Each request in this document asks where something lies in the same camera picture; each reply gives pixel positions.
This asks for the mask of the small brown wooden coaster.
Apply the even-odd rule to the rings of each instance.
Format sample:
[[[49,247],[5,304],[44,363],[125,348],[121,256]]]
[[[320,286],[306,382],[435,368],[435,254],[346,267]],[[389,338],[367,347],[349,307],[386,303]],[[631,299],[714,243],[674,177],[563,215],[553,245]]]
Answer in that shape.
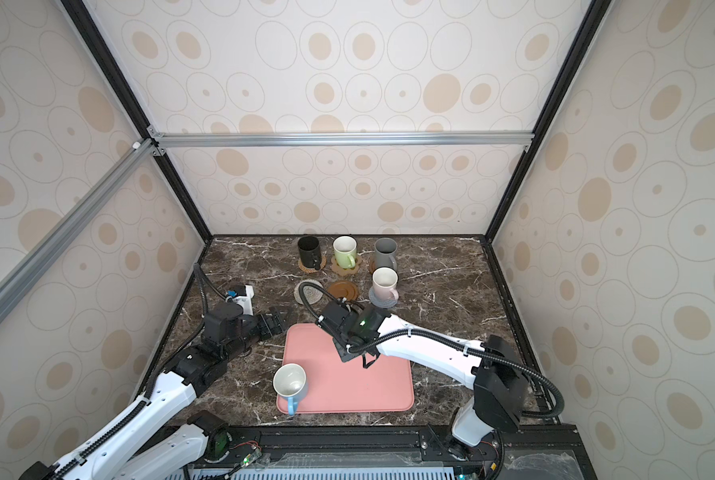
[[[327,292],[333,297],[355,301],[359,298],[359,288],[351,281],[339,280],[327,286]]]

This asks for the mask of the white grey round coaster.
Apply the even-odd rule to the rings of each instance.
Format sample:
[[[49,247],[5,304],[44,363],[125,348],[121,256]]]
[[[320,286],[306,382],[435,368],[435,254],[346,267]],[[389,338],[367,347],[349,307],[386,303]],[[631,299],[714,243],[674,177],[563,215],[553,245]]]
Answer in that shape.
[[[294,300],[301,305],[317,304],[323,296],[322,285],[316,280],[303,280],[294,288]]]

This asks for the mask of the blue mug white inside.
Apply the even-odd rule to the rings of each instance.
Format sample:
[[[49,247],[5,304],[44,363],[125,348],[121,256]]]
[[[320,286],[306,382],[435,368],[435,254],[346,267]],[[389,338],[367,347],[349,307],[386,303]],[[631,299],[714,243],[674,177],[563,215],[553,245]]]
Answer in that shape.
[[[284,401],[284,412],[296,414],[301,401],[308,393],[308,378],[305,370],[296,363],[281,366],[273,377],[273,388]]]

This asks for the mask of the pink mug white inside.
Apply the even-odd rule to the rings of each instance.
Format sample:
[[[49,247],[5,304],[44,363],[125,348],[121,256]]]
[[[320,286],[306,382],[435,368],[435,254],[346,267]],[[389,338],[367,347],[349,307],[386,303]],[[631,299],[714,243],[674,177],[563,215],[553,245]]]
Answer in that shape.
[[[373,295],[377,301],[383,303],[397,303],[399,276],[393,268],[379,267],[373,272]]]

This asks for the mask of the cork paw print coaster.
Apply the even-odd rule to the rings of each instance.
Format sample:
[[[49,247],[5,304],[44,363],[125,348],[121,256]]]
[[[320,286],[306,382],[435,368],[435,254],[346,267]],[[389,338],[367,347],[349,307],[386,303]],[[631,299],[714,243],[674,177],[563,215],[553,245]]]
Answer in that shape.
[[[361,270],[363,270],[363,258],[357,256],[355,266],[351,269],[342,268],[338,264],[335,256],[333,256],[333,258],[331,258],[329,265],[330,265],[330,270],[332,272],[334,272],[336,275],[338,275],[339,277],[353,276],[353,275],[356,275],[357,273],[361,272]]]

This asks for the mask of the green mug white inside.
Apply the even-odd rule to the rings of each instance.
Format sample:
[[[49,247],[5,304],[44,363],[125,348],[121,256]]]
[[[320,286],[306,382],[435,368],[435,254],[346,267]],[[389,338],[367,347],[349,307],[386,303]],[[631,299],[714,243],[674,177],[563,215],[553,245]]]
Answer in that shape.
[[[356,267],[356,240],[351,236],[339,236],[333,241],[333,253],[336,264],[344,269],[351,270]]]

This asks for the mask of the black mug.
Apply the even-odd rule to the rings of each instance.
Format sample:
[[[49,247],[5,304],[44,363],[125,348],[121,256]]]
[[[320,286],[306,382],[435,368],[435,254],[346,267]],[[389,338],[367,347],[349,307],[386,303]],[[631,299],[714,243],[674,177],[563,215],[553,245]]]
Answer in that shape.
[[[297,249],[299,258],[304,265],[310,268],[317,268],[317,266],[319,266],[322,253],[317,237],[312,235],[302,236],[297,241]]]

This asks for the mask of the grey mug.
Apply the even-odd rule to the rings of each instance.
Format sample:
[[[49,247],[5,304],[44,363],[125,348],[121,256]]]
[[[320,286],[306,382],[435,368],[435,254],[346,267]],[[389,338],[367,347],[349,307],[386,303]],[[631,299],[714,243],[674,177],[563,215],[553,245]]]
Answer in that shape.
[[[397,242],[385,237],[375,241],[375,255],[373,255],[373,269],[391,268],[397,271]]]

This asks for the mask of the light blue woven coaster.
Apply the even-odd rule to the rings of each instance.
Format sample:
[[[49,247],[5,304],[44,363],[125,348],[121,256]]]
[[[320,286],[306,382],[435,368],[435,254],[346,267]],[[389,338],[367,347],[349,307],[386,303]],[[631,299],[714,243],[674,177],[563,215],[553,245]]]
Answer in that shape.
[[[399,302],[399,292],[395,288],[379,288],[377,286],[369,289],[369,300],[378,308],[393,308]]]

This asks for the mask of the woven rattan coaster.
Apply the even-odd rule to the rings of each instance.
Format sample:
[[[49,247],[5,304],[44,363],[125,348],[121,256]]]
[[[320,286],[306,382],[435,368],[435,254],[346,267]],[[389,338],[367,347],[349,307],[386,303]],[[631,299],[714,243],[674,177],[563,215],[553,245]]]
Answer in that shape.
[[[323,270],[323,268],[325,268],[326,264],[327,264],[326,257],[321,257],[319,266],[317,266],[317,268],[307,267],[306,265],[303,264],[303,262],[300,258],[297,263],[298,268],[305,274],[317,274],[317,272],[321,272]]]

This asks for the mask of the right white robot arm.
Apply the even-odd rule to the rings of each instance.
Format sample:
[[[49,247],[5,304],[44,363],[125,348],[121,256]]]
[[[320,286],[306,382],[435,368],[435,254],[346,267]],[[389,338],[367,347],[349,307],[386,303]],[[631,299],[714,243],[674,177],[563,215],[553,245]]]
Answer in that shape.
[[[413,325],[385,308],[331,301],[315,314],[343,362],[363,360],[367,369],[381,356],[421,364],[473,392],[449,427],[454,442],[475,447],[498,431],[515,433],[521,419],[553,419],[565,410],[561,390],[519,362],[499,336],[485,342],[446,336]]]

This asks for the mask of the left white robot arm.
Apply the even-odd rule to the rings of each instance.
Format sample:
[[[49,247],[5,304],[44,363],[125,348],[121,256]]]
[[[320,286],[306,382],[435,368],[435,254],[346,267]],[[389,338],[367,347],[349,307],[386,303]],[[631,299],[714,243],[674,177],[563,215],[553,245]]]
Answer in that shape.
[[[283,334],[291,324],[286,311],[247,315],[225,303],[210,310],[191,342],[174,352],[157,378],[89,440],[51,465],[35,462],[24,479],[155,479],[197,460],[219,462],[232,437],[217,416],[200,412],[161,442],[148,446],[171,418],[193,404],[227,372],[229,362],[255,344]]]

